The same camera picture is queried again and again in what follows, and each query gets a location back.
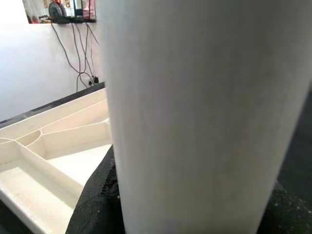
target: mirror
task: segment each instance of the mirror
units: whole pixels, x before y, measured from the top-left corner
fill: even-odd
[[[29,23],[95,22],[95,0],[23,0]]]

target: round object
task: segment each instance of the round object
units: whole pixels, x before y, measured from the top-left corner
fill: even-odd
[[[51,17],[66,16],[65,7],[62,4],[59,5],[55,2],[52,2],[49,5],[49,15]]]

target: white wall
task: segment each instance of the white wall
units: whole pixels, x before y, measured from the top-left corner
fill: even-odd
[[[14,16],[9,11],[0,14],[0,121],[74,93],[77,77],[51,25],[28,24],[21,0],[1,1],[1,7],[14,9]],[[95,35],[99,35],[97,24],[89,25]],[[71,25],[54,26],[71,63],[78,68]],[[85,38],[86,25],[79,27]],[[100,49],[94,40],[93,56],[95,74],[103,81]]]

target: white cylinder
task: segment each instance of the white cylinder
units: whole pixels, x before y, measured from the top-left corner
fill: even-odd
[[[312,71],[312,1],[105,0],[127,234],[254,234]]]

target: black fabric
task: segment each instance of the black fabric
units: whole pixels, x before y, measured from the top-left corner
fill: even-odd
[[[66,234],[124,234],[113,147],[87,181]]]

